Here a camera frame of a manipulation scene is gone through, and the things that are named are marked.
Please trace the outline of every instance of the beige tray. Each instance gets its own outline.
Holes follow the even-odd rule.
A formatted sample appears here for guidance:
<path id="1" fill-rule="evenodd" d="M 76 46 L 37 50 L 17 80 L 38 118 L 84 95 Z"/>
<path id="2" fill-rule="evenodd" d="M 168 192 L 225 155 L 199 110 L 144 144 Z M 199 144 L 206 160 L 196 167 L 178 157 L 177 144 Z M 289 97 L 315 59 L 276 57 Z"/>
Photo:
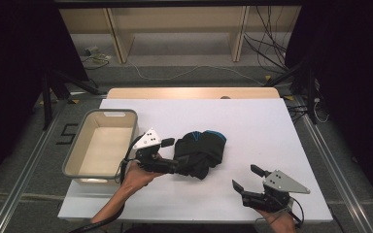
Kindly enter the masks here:
<path id="1" fill-rule="evenodd" d="M 64 161 L 63 174 L 82 182 L 107 182 L 119 177 L 119 164 L 138 134 L 132 110 L 92 110 L 78 130 Z"/>

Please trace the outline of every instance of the cable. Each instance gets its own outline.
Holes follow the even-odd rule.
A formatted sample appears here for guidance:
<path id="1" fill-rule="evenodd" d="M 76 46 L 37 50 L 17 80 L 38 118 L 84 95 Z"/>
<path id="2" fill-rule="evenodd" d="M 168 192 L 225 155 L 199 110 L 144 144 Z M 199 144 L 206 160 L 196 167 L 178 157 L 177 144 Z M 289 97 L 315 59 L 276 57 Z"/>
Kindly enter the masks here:
<path id="1" fill-rule="evenodd" d="M 99 56 L 100 56 L 100 57 L 106 57 L 104 54 L 99 54 Z M 82 62 L 86 62 L 86 61 L 88 61 L 88 60 L 90 60 L 90 59 L 92 59 L 92 60 L 97 60 L 97 61 L 103 61 L 104 64 L 102 64 L 102 65 L 100 65 L 100 66 L 97 66 L 97 67 L 94 67 L 94 68 L 87 68 L 87 67 L 84 67 L 86 70 L 97 70 L 97 69 L 102 68 L 102 67 L 104 67 L 104 66 L 106 66 L 106 65 L 109 64 L 109 60 L 108 60 L 108 59 L 106 59 L 106 58 L 94 57 L 94 56 L 90 56 L 90 57 L 88 57 L 88 58 L 82 60 Z"/>
<path id="2" fill-rule="evenodd" d="M 257 13 L 259 15 L 259 18 L 262 21 L 262 25 L 265 28 L 264 35 L 262 36 L 262 40 L 261 41 L 263 41 L 263 38 L 265 38 L 265 35 L 267 35 L 269 37 L 269 39 L 272 41 L 272 44 L 274 45 L 274 48 L 275 48 L 276 45 L 277 45 L 277 43 L 275 42 L 275 40 L 274 40 L 274 38 L 273 38 L 273 36 L 271 34 L 271 7 L 268 6 L 268 8 L 267 8 L 268 9 L 268 21 L 267 21 L 266 24 L 265 24 L 265 21 L 264 21 L 262 15 L 261 15 L 261 13 L 259 12 L 258 6 L 256 6 L 255 8 L 256 8 L 256 11 L 257 11 Z M 281 54 L 281 52 L 279 50 L 277 51 L 276 49 L 274 49 L 274 51 L 275 51 L 276 55 L 278 56 L 278 59 L 279 59 L 279 61 L 281 63 L 281 66 L 284 67 L 283 69 L 286 70 L 287 67 L 285 67 L 283 61 L 281 60 L 282 58 L 284 58 L 284 56 Z"/>
<path id="3" fill-rule="evenodd" d="M 335 215 L 335 213 L 332 211 L 332 208 L 326 204 L 329 208 L 329 212 L 331 213 L 334 220 L 337 222 L 338 226 L 340 227 L 341 232 L 345 233 L 344 227 L 341 225 L 341 222 L 339 221 L 338 217 Z"/>
<path id="4" fill-rule="evenodd" d="M 280 218 L 280 216 L 282 216 L 282 215 L 279 215 L 279 214 L 281 214 L 281 213 L 283 213 L 283 212 L 286 212 L 286 213 L 287 213 L 287 212 L 288 212 L 288 207 L 285 207 L 285 208 L 283 208 L 283 209 L 281 209 L 281 210 L 279 210 L 279 211 L 277 211 L 277 212 L 272 213 L 272 214 L 271 214 L 272 216 L 275 216 L 275 215 L 278 215 L 278 216 L 277 216 L 274 220 L 272 220 L 271 222 L 269 222 L 268 224 L 271 225 L 272 223 L 274 223 L 278 218 Z M 254 228 L 255 228 L 255 229 L 257 229 L 257 227 L 255 226 L 256 223 L 257 223 L 259 220 L 262 220 L 262 219 L 266 220 L 264 216 L 259 217 L 259 218 L 257 218 L 257 219 L 255 220 L 255 222 L 254 222 Z"/>
<path id="5" fill-rule="evenodd" d="M 304 117 L 304 115 L 306 115 L 307 112 L 303 113 L 301 116 L 299 116 L 297 119 L 293 119 L 292 122 L 293 122 L 293 125 L 295 125 L 302 117 Z"/>
<path id="6" fill-rule="evenodd" d="M 267 71 L 270 71 L 270 72 L 283 74 L 283 73 L 281 73 L 281 72 L 272 71 L 272 70 L 268 70 L 268 69 L 264 68 L 264 67 L 261 65 L 261 63 L 259 62 L 259 56 L 261 55 L 262 57 L 264 57 L 265 59 L 269 60 L 269 61 L 270 61 L 271 63 L 273 63 L 274 65 L 276 65 L 276 66 L 278 66 L 278 67 L 280 67 L 281 69 L 283 69 L 283 70 L 286 71 L 286 68 L 285 68 L 285 67 L 281 66 L 280 64 L 276 63 L 275 61 L 271 60 L 268 56 L 266 56 L 265 54 L 263 54 L 262 52 L 260 52 L 260 45 L 261 45 L 261 43 L 259 44 L 259 47 L 258 47 L 258 49 L 257 49 L 257 48 L 255 48 L 255 47 L 254 47 L 254 46 L 253 46 L 253 45 L 248 41 L 248 39 L 247 39 L 246 36 L 244 36 L 244 39 L 245 39 L 245 41 L 248 43 L 248 45 L 250 46 L 250 48 L 256 52 L 256 56 L 257 56 L 257 60 L 258 60 L 258 64 L 259 64 L 260 67 L 262 67 L 263 69 L 265 69 L 265 70 L 267 70 Z"/>
<path id="7" fill-rule="evenodd" d="M 209 66 L 209 65 L 197 65 L 197 66 L 195 66 L 194 68 L 192 68 L 192 69 L 189 70 L 189 71 L 183 72 L 183 73 L 181 73 L 181 74 L 179 74 L 179 75 L 176 75 L 176 76 L 173 76 L 173 77 L 170 77 L 170 78 L 149 78 L 149 77 L 145 77 L 145 76 L 143 76 L 143 75 L 141 74 L 141 71 L 139 70 L 139 68 L 138 68 L 136 65 L 134 65 L 132 62 L 130 62 L 129 60 L 128 60 L 127 62 L 128 62 L 130 65 L 132 65 L 132 66 L 136 69 L 136 71 L 137 71 L 137 73 L 138 73 L 138 76 L 139 76 L 141 79 L 148 80 L 148 81 L 170 81 L 170 80 L 174 80 L 174 79 L 176 79 L 176 78 L 178 78 L 178 77 L 180 77 L 180 76 L 183 76 L 183 75 L 189 74 L 189 73 L 191 73 L 191 72 L 193 72 L 193 71 L 195 71 L 195 70 L 197 70 L 197 69 L 199 69 L 199 68 L 208 67 L 208 68 L 213 68 L 213 69 L 219 69 L 219 70 L 225 70 L 225 71 L 233 72 L 233 73 L 237 74 L 238 76 L 241 76 L 241 77 L 243 77 L 243 78 L 246 78 L 246 79 L 249 79 L 249 80 L 251 80 L 251 81 L 254 81 L 254 82 L 258 83 L 259 85 L 265 85 L 265 83 L 261 83 L 261 82 L 255 80 L 255 79 L 253 79 L 253 78 L 251 78 L 251 77 L 245 76 L 245 75 L 239 73 L 239 72 L 236 71 L 236 70 L 232 70 L 232 69 L 225 68 L 225 67 L 219 67 L 219 66 Z M 290 83 L 285 83 L 285 84 L 276 85 L 276 86 L 285 86 L 285 85 L 290 85 Z"/>
<path id="8" fill-rule="evenodd" d="M 291 198 L 296 202 L 296 204 L 298 204 L 299 209 L 301 210 L 302 219 L 301 219 L 300 222 L 298 222 L 298 224 L 296 224 L 298 226 L 298 228 L 301 228 L 302 224 L 304 224 L 304 210 L 302 209 L 301 204 L 299 204 L 299 202 L 295 198 L 293 198 L 293 197 L 291 197 Z"/>
<path id="9" fill-rule="evenodd" d="M 247 32 L 245 33 L 245 36 L 247 36 L 247 37 L 248 37 L 250 40 L 252 40 L 252 41 L 256 41 L 256 42 L 262 43 L 262 44 L 264 44 L 264 45 L 266 45 L 266 46 L 269 46 L 269 47 L 275 47 L 274 45 L 269 44 L 269 43 L 267 43 L 267 42 L 259 41 L 259 40 L 257 40 L 257 39 L 252 38 L 250 35 L 248 35 Z M 282 46 L 280 46 L 280 45 L 278 45 L 277 49 L 278 49 L 278 50 L 281 50 L 281 51 L 286 51 L 286 50 L 287 50 L 286 48 L 284 48 L 284 47 L 282 47 Z"/>
<path id="10" fill-rule="evenodd" d="M 132 143 L 128 147 L 128 150 L 126 151 L 125 158 L 122 160 L 122 162 L 119 165 L 119 168 L 117 169 L 116 177 L 118 175 L 118 171 L 120 171 L 120 176 L 119 176 L 120 183 L 123 183 L 123 180 L 125 179 L 126 165 L 128 164 L 129 161 L 134 160 L 134 159 L 129 159 L 128 158 L 129 154 L 131 153 L 132 148 L 134 147 L 134 145 L 142 138 L 142 136 L 143 135 L 138 136 L 134 141 L 132 141 Z M 123 203 L 122 207 L 115 214 L 113 214 L 112 216 L 110 216 L 110 217 L 108 217 L 106 219 L 100 220 L 98 222 L 82 226 L 82 227 L 77 228 L 77 229 L 75 229 L 73 231 L 70 231 L 69 233 L 87 232 L 87 231 L 99 228 L 101 226 L 104 226 L 104 225 L 106 225 L 108 223 L 111 223 L 114 220 L 116 220 L 118 217 L 120 217 L 120 215 L 122 214 L 124 208 L 125 208 L 125 203 Z"/>
<path id="11" fill-rule="evenodd" d="M 314 105 L 314 114 L 315 114 L 315 116 L 316 116 L 316 118 L 317 118 L 317 120 L 318 120 L 319 122 L 321 122 L 321 123 L 326 123 L 326 122 L 328 121 L 328 119 L 329 119 L 329 115 L 326 115 L 326 118 L 325 118 L 324 120 L 322 120 L 322 119 L 317 115 L 317 105 L 318 105 L 318 103 L 320 103 L 320 102 L 316 102 L 315 105 Z"/>

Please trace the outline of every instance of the white table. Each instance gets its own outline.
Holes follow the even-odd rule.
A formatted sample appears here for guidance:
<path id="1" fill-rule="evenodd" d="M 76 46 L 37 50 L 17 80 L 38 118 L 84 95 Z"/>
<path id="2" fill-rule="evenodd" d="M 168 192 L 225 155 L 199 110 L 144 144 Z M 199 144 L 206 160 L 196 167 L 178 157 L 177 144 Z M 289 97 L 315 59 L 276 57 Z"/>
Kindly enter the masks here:
<path id="1" fill-rule="evenodd" d="M 140 133 L 153 127 L 161 138 L 182 138 L 190 131 L 216 130 L 227 138 L 222 164 L 197 178 L 165 175 L 133 195 L 121 221 L 251 223 L 260 217 L 243 207 L 231 180 L 246 190 L 263 191 L 262 178 L 250 165 L 280 169 L 311 189 L 295 194 L 306 222 L 332 220 L 305 152 L 281 99 L 124 100 L 105 99 L 101 109 L 132 109 L 138 114 Z M 160 150 L 172 158 L 174 147 Z M 91 218 L 118 187 L 71 182 L 58 217 Z M 294 205 L 294 212 L 301 216 Z"/>

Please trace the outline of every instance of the black cable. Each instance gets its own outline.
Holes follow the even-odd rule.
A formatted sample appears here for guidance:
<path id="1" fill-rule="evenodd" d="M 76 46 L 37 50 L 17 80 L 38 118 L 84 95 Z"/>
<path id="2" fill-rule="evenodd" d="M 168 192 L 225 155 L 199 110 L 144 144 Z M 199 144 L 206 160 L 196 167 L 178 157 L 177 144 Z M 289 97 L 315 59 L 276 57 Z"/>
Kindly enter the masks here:
<path id="1" fill-rule="evenodd" d="M 132 151 L 132 148 L 134 147 L 134 145 L 142 138 L 143 135 L 141 136 L 138 136 L 129 146 L 128 150 L 126 151 L 126 155 L 125 155 L 125 158 L 122 160 L 122 162 L 120 163 L 119 165 L 119 168 L 117 170 L 117 173 L 118 171 L 120 171 L 120 176 L 119 176 L 119 180 L 120 180 L 120 183 L 123 183 L 123 180 L 125 179 L 125 172 L 126 172 L 126 165 L 128 164 L 129 161 L 131 161 L 132 159 L 128 159 L 129 157 L 129 154 L 131 153 Z M 113 222 L 114 220 L 116 220 L 118 217 L 120 217 L 120 215 L 122 214 L 123 212 L 123 209 L 125 208 L 125 203 L 123 203 L 122 207 L 115 213 L 113 214 L 112 216 L 106 218 L 106 219 L 103 219 L 103 220 L 100 220 L 98 222 L 95 222 L 95 223 L 91 223 L 91 224 L 88 224 L 86 226 L 82 226 L 80 228 L 77 228 L 73 231 L 70 231 L 69 233 L 83 233 L 83 232 L 87 232 L 87 231 L 90 231 L 90 230 L 93 230 L 93 229 L 96 229 L 96 228 L 99 228 L 101 226 L 104 226 L 108 223 L 111 223 Z"/>
<path id="2" fill-rule="evenodd" d="M 251 36 L 249 36 L 247 33 L 245 33 L 245 35 L 246 35 L 248 38 L 250 38 L 250 40 L 252 40 L 252 41 L 256 41 L 256 42 L 262 43 L 262 44 L 264 44 L 264 45 L 266 45 L 266 46 L 269 46 L 269 47 L 275 47 L 274 45 L 269 44 L 269 43 L 267 43 L 267 42 L 263 42 L 263 41 L 259 41 L 259 40 L 257 40 L 257 39 L 254 39 L 254 38 L 252 38 Z M 281 47 L 280 45 L 278 45 L 277 49 L 278 49 L 278 50 L 281 50 L 281 51 L 286 51 L 286 48 Z"/>
<path id="3" fill-rule="evenodd" d="M 295 125 L 302 117 L 304 117 L 304 115 L 306 115 L 307 112 L 303 113 L 301 116 L 299 116 L 297 119 L 293 119 L 292 122 L 293 122 L 293 125 Z"/>
<path id="4" fill-rule="evenodd" d="M 100 66 L 94 67 L 94 68 L 87 68 L 87 67 L 84 67 L 86 70 L 97 70 L 97 69 L 102 68 L 102 67 L 104 67 L 104 66 L 106 66 L 106 65 L 109 64 L 109 60 L 107 60 L 107 59 L 101 59 L 101 58 L 96 58 L 96 57 L 93 57 L 93 56 L 87 57 L 86 59 L 82 60 L 81 62 L 86 62 L 86 61 L 88 61 L 88 60 L 90 60 L 90 59 L 92 59 L 92 60 L 104 61 L 104 62 L 106 62 L 106 63 L 105 63 L 105 64 L 102 64 L 102 65 L 100 65 Z"/>
<path id="5" fill-rule="evenodd" d="M 263 56 L 265 59 L 269 60 L 269 61 L 270 61 L 271 63 L 273 63 L 274 65 L 280 67 L 280 68 L 283 69 L 283 70 L 286 70 L 284 67 L 282 67 L 281 65 L 279 65 L 279 64 L 276 63 L 275 61 L 271 60 L 269 57 L 267 57 L 265 54 L 263 54 L 263 53 L 260 52 L 257 48 L 255 48 L 255 47 L 254 47 L 254 46 L 253 46 L 253 45 L 248 41 L 248 39 L 247 39 L 245 36 L 244 36 L 244 39 L 245 39 L 245 41 L 248 43 L 248 45 L 250 46 L 250 48 L 256 52 L 257 55 L 261 55 L 261 56 Z M 262 69 L 264 69 L 264 70 L 266 70 L 266 71 L 270 71 L 270 72 L 274 72 L 274 73 L 278 73 L 278 74 L 283 74 L 282 72 L 278 72 L 278 71 L 273 71 L 273 70 L 266 69 L 265 67 L 263 67 L 263 66 L 261 65 L 261 63 L 259 62 L 259 59 L 258 59 L 258 64 L 259 64 L 259 66 L 260 66 Z"/>
<path id="6" fill-rule="evenodd" d="M 293 197 L 291 197 L 291 198 L 296 202 L 296 204 L 298 204 L 299 209 L 301 210 L 302 219 L 301 219 L 301 221 L 298 222 L 298 224 L 297 224 L 297 227 L 298 227 L 298 228 L 301 228 L 302 224 L 304 224 L 304 210 L 302 209 L 301 204 L 299 204 L 299 202 L 298 202 L 295 198 L 293 198 Z"/>
<path id="7" fill-rule="evenodd" d="M 273 36 L 272 36 L 272 34 L 271 34 L 271 7 L 270 7 L 270 6 L 268 7 L 268 21 L 267 21 L 267 24 L 265 24 L 265 21 L 264 21 L 262 15 L 261 15 L 261 13 L 259 12 L 259 8 L 258 8 L 258 6 L 256 6 L 255 8 L 256 8 L 256 11 L 257 11 L 257 13 L 258 13 L 258 15 L 259 15 L 259 18 L 260 18 L 261 21 L 262 21 L 262 25 L 263 25 L 264 28 L 265 28 L 264 35 L 262 36 L 262 41 L 263 41 L 263 38 L 265 37 L 265 35 L 267 35 L 267 36 L 269 37 L 269 39 L 272 41 L 272 44 L 274 45 L 274 48 L 275 48 L 278 44 L 275 42 L 275 40 L 274 40 L 274 38 L 273 38 Z M 275 51 L 276 55 L 278 56 L 278 59 L 279 59 L 281 65 L 282 65 L 283 67 L 285 67 L 283 61 L 281 60 L 281 58 L 284 58 L 284 56 L 281 54 L 281 52 L 280 52 L 279 50 L 278 50 L 278 52 L 277 52 L 277 50 L 274 49 L 274 51 Z"/>
<path id="8" fill-rule="evenodd" d="M 337 222 L 338 226 L 340 227 L 341 232 L 345 233 L 344 227 L 341 225 L 341 222 L 339 221 L 338 217 L 332 211 L 332 208 L 328 204 L 326 205 L 328 206 L 329 212 L 331 213 L 332 217 L 334 218 L 334 220 Z"/>

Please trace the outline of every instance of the floor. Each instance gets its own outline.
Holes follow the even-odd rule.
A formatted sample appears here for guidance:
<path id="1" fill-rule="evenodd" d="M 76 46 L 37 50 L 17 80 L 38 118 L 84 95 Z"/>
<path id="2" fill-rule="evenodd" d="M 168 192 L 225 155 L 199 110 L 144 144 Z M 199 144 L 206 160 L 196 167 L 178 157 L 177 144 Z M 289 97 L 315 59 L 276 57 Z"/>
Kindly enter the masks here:
<path id="1" fill-rule="evenodd" d="M 287 41 L 286 33 L 277 34 Z M 254 38 L 262 35 L 253 34 Z M 227 37 L 224 34 L 148 34 L 137 35 L 126 64 L 117 64 L 108 35 L 72 35 L 78 53 L 85 58 L 85 48 L 97 46 L 111 56 L 105 67 L 87 70 L 92 82 L 100 89 L 114 86 L 260 86 L 266 78 L 278 74 L 271 63 L 257 56 L 248 45 L 243 46 L 239 62 L 230 60 Z M 273 61 L 279 62 L 273 50 L 261 47 Z M 84 62 L 87 68 L 100 66 Z M 277 86 L 282 96 L 290 95 L 290 80 Z M 72 92 L 81 92 L 68 86 Z M 0 167 L 0 232 L 67 232 L 84 224 L 57 218 L 70 180 L 61 172 L 70 145 L 62 136 L 68 123 L 77 123 L 84 114 L 98 108 L 104 96 L 77 95 L 78 103 L 56 101 L 54 124 L 43 131 L 41 100 L 24 128 L 13 155 Z M 290 96 L 289 106 L 303 105 L 302 96 Z M 334 213 L 330 223 L 305 224 L 302 232 L 373 232 L 373 189 L 344 143 L 342 134 L 324 106 L 317 108 L 322 122 L 311 124 L 307 116 L 290 112 L 302 146 L 313 168 L 328 208 Z M 64 133 L 76 131 L 74 126 Z M 114 223 L 111 232 L 122 232 L 132 224 Z M 251 225 L 176 225 L 192 232 L 254 232 Z M 271 232 L 266 224 L 255 224 L 258 232 Z"/>

